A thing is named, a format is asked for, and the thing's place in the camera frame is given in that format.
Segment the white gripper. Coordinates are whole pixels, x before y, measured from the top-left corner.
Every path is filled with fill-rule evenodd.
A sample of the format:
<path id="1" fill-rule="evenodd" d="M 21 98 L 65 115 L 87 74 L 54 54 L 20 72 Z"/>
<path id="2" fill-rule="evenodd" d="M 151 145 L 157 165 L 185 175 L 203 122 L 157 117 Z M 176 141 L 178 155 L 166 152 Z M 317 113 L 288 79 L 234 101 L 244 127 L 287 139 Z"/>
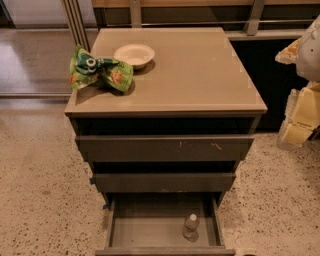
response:
<path id="1" fill-rule="evenodd" d="M 297 74 L 313 81 L 301 90 L 291 90 L 281 126 L 284 142 L 302 145 L 320 126 L 320 15 L 301 39 L 281 50 L 275 60 L 286 65 L 296 63 Z"/>

